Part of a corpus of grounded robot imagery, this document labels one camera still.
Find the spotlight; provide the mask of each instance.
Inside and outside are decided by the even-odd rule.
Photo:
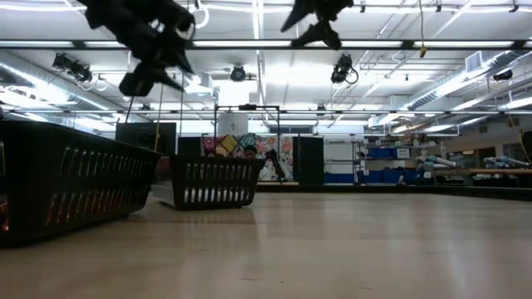
[[[234,66],[233,71],[231,71],[231,81],[233,82],[242,82],[246,80],[246,71],[244,71],[243,66]]]
[[[56,58],[53,60],[52,67],[58,71],[66,71],[70,69],[74,61],[67,57],[65,54],[56,54]]]
[[[495,81],[506,81],[511,79],[514,76],[514,72],[512,70],[501,72],[500,74],[494,75],[493,80]]]
[[[316,109],[316,111],[326,111],[327,109],[325,109],[325,105],[318,105],[318,108]],[[317,113],[316,116],[325,116],[324,113]]]
[[[89,83],[92,81],[92,72],[89,66],[82,66],[79,62],[72,63],[68,75],[73,76],[76,81]]]
[[[65,71],[73,76],[76,81],[89,83],[92,81],[92,72],[89,66],[83,66],[79,61],[69,58],[66,54],[57,53],[53,60],[52,67],[58,71]]]
[[[353,82],[347,80],[349,73],[353,71],[357,75],[357,79]],[[349,84],[355,84],[358,82],[358,73],[352,68],[352,59],[349,54],[342,54],[331,75],[331,82],[333,84],[340,84],[346,81]]]
[[[149,111],[151,110],[150,103],[148,104],[142,104],[142,108],[140,108],[143,111]]]

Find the pole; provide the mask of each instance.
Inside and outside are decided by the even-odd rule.
[[[218,106],[214,104],[214,156],[216,156],[216,146],[218,146]]]
[[[281,167],[281,112],[279,107],[277,107],[277,161],[279,162],[279,167]]]

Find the colorful mural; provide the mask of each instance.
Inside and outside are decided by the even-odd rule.
[[[214,137],[204,137],[202,139],[202,155],[215,155],[222,157],[244,158],[244,149],[253,146],[257,149],[257,159],[266,159],[266,165],[260,173],[260,180],[277,181],[279,176],[275,171],[273,161],[268,159],[270,155],[276,155],[277,136],[260,136],[256,134],[246,135],[226,135],[218,137],[218,142],[214,142]],[[281,137],[279,147],[279,165],[284,172],[286,180],[293,180],[293,139],[292,137]]]

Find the wooden floor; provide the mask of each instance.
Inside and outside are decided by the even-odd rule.
[[[405,194],[258,194],[0,250],[0,297],[532,297],[532,204]]]

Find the black plastic basket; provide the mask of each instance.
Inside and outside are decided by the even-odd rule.
[[[157,165],[153,194],[179,210],[241,208],[253,202],[264,161],[172,155]]]
[[[160,155],[40,122],[0,122],[0,243],[142,209]]]

